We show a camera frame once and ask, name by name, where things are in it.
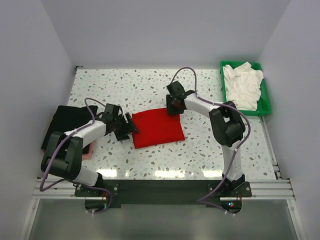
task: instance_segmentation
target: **white cloth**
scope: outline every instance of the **white cloth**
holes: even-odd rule
[[[230,65],[223,67],[226,99],[234,102],[240,110],[257,110],[257,101],[261,96],[260,84],[264,79],[261,70],[254,70],[246,62],[233,69]]]

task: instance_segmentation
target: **black cloth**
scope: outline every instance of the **black cloth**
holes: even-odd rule
[[[95,105],[89,106],[94,116],[96,116],[98,107]],[[58,106],[52,121],[44,137],[41,149],[46,150],[49,138],[53,132],[67,132],[85,125],[92,119],[90,112],[86,107],[75,106]],[[83,149],[83,154],[89,152],[89,145]]]

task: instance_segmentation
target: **black mounting plate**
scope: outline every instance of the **black mounting plate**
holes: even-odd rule
[[[111,208],[121,208],[122,204],[148,205],[195,205],[220,183],[220,180],[103,180],[104,187],[112,193]],[[221,205],[220,197],[251,197],[249,182],[234,191],[221,191],[216,197],[206,201]],[[102,192],[75,190],[76,197],[102,197]]]

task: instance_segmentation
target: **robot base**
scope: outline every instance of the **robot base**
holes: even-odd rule
[[[122,204],[197,205],[196,200],[207,195],[219,183],[220,180],[103,180],[104,187],[112,193],[111,208],[121,208]],[[81,187],[75,190],[74,196],[102,197],[103,193]],[[222,185],[215,196],[206,200],[228,211],[233,210],[230,206],[240,211],[240,200],[220,200],[225,197],[252,197],[250,183],[244,182],[232,191]],[[100,199],[86,200],[85,206],[87,209],[99,209],[103,202]]]

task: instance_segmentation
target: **metal frame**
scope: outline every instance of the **metal frame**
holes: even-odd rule
[[[303,224],[302,224],[301,218],[298,213],[296,201],[295,200],[287,200],[286,203],[288,204],[288,209],[290,212],[290,216],[291,216],[294,230],[295,230],[295,233],[296,233],[298,240],[306,240],[307,236],[304,231]]]
[[[31,233],[31,230],[34,225],[35,218],[36,218],[36,214],[38,211],[39,202],[40,202],[39,198],[32,198],[31,199],[29,209],[26,213],[26,217],[25,217],[25,220],[23,223],[23,227],[21,230],[19,240],[28,240],[29,239],[30,233]]]
[[[280,170],[276,160],[276,156],[271,144],[267,125],[264,117],[260,117],[261,125],[267,142],[268,150],[271,155],[272,165],[277,180],[249,180],[251,186],[252,197],[243,197],[243,200],[286,200],[288,209],[293,222],[293,226],[298,240],[305,240],[306,234],[303,230],[302,221],[297,211],[295,195],[290,180],[281,178]],[[51,184],[57,179],[47,179],[46,183]],[[38,179],[33,190],[31,203],[27,211],[24,225],[19,240],[27,240],[34,224],[36,213],[38,210],[40,199],[70,199],[70,200],[95,200],[97,197],[75,197],[75,187],[70,182],[60,182],[54,188],[45,192],[39,191],[40,180]],[[235,200],[234,197],[221,197],[221,200]]]
[[[46,183],[54,183],[57,179],[47,179]],[[294,200],[294,192],[289,180],[249,180],[252,197],[244,200]],[[78,199],[94,200],[101,197],[75,197],[75,187],[70,182],[60,182],[47,191],[39,191],[40,180],[36,181],[33,198],[36,199]],[[235,197],[221,197],[221,200],[235,200]]]

